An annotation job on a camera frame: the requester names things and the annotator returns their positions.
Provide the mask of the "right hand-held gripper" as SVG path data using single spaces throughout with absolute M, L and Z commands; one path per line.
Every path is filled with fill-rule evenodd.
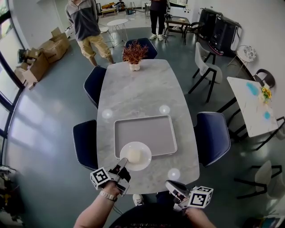
M 167 180 L 165 186 L 176 198 L 173 207 L 175 211 L 187 208 L 205 208 L 213 195 L 213 188 L 200 186 L 189 190 L 185 184 L 173 180 Z

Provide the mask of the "white round plate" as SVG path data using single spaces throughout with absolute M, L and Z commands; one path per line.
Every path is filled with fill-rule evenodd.
M 140 163 L 132 164 L 128 161 L 126 164 L 126 169 L 130 171 L 141 171 L 145 169 L 150 163 L 152 158 L 151 150 L 147 145 L 142 142 L 130 142 L 126 144 L 120 152 L 120 160 L 122 158 L 127 158 L 127 152 L 129 149 L 139 149 L 142 151 L 142 159 Z

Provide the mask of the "navy chair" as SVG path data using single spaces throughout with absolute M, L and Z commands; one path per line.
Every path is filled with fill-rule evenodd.
M 126 43 L 125 43 L 125 46 L 124 47 L 127 47 L 129 44 L 131 44 L 133 40 L 128 40 Z M 157 49 L 155 48 L 155 46 L 152 44 L 152 42 L 148 39 L 148 38 L 138 38 L 137 39 L 139 41 L 139 43 L 141 45 L 146 45 L 148 47 L 148 52 L 147 52 L 147 56 L 143 59 L 154 59 L 157 54 L 158 54 L 158 51 Z
M 218 161 L 231 147 L 227 123 L 222 113 L 199 112 L 194 133 L 199 163 L 204 167 Z
M 84 90 L 96 108 L 98 108 L 99 105 L 106 70 L 104 67 L 95 66 L 84 82 Z
M 73 127 L 73 143 L 77 161 L 90 170 L 98 169 L 97 121 L 92 119 Z

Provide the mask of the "grey marble dining table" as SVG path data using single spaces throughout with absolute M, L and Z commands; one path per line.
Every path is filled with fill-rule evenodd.
M 189 184 L 199 178 L 199 159 L 195 133 L 184 94 L 168 61 L 142 60 L 139 71 L 131 71 L 127 62 L 107 67 L 97 115 L 98 165 L 112 168 L 114 122 L 129 118 L 170 115 L 177 151 L 152 156 L 141 171 L 131 171 L 128 194 L 152 194 L 166 190 L 165 181 L 176 179 Z

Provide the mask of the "grey rectangular tray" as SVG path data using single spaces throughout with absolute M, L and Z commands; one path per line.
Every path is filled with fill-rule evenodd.
M 170 115 L 129 118 L 114 122 L 114 156 L 130 142 L 147 145 L 152 156 L 174 154 L 178 147 Z

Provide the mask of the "person's left white shoe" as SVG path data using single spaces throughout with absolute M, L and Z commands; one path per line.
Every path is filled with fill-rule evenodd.
M 133 201 L 135 206 L 144 205 L 143 196 L 141 194 L 133 194 Z

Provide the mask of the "red potted plant white pot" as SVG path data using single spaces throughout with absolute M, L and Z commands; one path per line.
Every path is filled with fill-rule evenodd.
M 140 62 L 147 56 L 148 47 L 141 45 L 138 40 L 134 40 L 127 47 L 124 47 L 122 60 L 129 63 L 131 71 L 140 70 Z

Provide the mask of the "large blue coaster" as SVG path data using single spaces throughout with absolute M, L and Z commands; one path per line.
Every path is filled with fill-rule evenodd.
M 254 95 L 254 96 L 258 96 L 259 95 L 259 88 L 256 87 L 253 83 L 247 82 L 246 86 L 249 88 L 249 90 L 252 93 L 252 95 Z

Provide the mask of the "black framed glass windows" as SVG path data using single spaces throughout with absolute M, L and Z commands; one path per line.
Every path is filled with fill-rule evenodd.
M 8 139 L 8 130 L 24 82 L 14 73 L 18 50 L 23 44 L 12 21 L 9 0 L 0 0 L 0 163 Z

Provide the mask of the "pile of cardboard boxes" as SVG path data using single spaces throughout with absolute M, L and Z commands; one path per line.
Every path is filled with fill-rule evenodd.
M 69 48 L 69 40 L 65 33 L 57 27 L 52 32 L 52 38 L 40 45 L 39 48 L 19 49 L 18 66 L 15 75 L 33 86 L 38 83 L 48 71 L 49 66 L 62 59 Z

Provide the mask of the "white round table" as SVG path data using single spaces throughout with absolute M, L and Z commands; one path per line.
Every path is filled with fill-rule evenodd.
M 128 36 L 126 32 L 126 23 L 128 19 L 117 19 L 112 20 L 107 23 L 107 26 L 111 28 L 111 45 L 112 48 L 116 47 L 120 43 L 126 43 L 128 41 Z

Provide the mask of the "black round-back chair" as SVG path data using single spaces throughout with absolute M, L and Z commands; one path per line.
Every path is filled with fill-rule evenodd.
M 263 79 L 260 79 L 258 76 L 259 73 L 265 73 L 265 77 Z M 255 79 L 255 81 L 260 83 L 261 86 L 268 85 L 269 88 L 273 88 L 276 84 L 273 75 L 265 69 L 259 69 L 253 76 L 253 78 Z

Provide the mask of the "white patterned round chair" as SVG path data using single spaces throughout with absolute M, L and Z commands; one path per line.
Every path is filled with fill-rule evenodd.
M 236 77 L 239 77 L 240 71 L 244 67 L 246 68 L 249 63 L 252 63 L 256 59 L 256 57 L 257 57 L 257 53 L 252 46 L 240 45 L 235 52 L 234 58 L 227 64 L 227 67 L 230 65 L 237 66 L 233 63 L 235 59 L 237 59 L 238 62 L 241 61 L 242 64 L 240 66 L 239 71 L 236 74 Z

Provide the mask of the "dark wooden side table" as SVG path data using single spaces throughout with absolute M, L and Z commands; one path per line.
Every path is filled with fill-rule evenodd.
M 165 42 L 169 37 L 169 33 L 179 33 L 182 34 L 184 44 L 186 44 L 186 31 L 191 25 L 189 20 L 185 17 L 168 15 L 165 19 L 165 23 Z

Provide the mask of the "black equipment case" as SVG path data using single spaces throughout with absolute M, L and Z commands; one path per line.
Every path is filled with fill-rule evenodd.
M 216 17 L 213 34 L 208 42 L 210 48 L 220 56 L 231 57 L 240 42 L 242 27 L 224 16 Z
M 211 38 L 216 25 L 217 16 L 223 16 L 223 14 L 212 9 L 201 8 L 199 22 L 204 23 L 204 26 L 201 29 L 200 35 L 204 40 Z

